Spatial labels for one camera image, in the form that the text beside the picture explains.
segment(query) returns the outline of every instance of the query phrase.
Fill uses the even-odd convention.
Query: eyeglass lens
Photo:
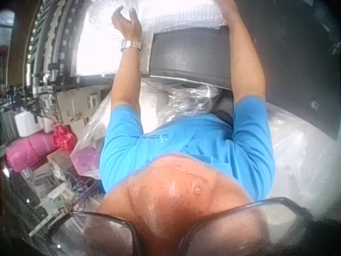
[[[133,255],[130,229],[93,215],[72,216],[54,233],[52,242],[66,255]]]
[[[275,244],[288,243],[298,219],[282,204],[228,214],[199,227],[185,255],[264,255]]]

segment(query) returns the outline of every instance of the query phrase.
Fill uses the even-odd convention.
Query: hand
[[[123,6],[117,8],[112,15],[112,24],[118,29],[125,40],[141,42],[142,28],[134,8],[129,9],[129,16],[131,20],[127,20],[121,14]]]
[[[239,12],[235,0],[214,0],[219,6],[223,18],[228,22],[229,26],[238,20]]]

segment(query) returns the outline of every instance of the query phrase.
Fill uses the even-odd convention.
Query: bright light
[[[4,172],[4,174],[6,175],[7,178],[10,177],[10,172],[9,172],[9,170],[7,169],[7,167],[4,167],[2,171]]]

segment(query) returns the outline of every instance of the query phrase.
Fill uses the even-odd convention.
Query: eyeglasses
[[[175,255],[262,255],[274,246],[293,245],[311,220],[307,209],[287,198],[251,203],[197,222]],[[67,214],[48,238],[65,255],[144,255],[131,223],[98,213]]]

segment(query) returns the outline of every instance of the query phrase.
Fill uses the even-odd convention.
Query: silver watch
[[[122,41],[122,47],[121,47],[121,52],[126,49],[126,48],[137,48],[140,51],[143,48],[143,43],[141,42],[135,42],[135,41],[130,41],[130,40],[123,40]]]

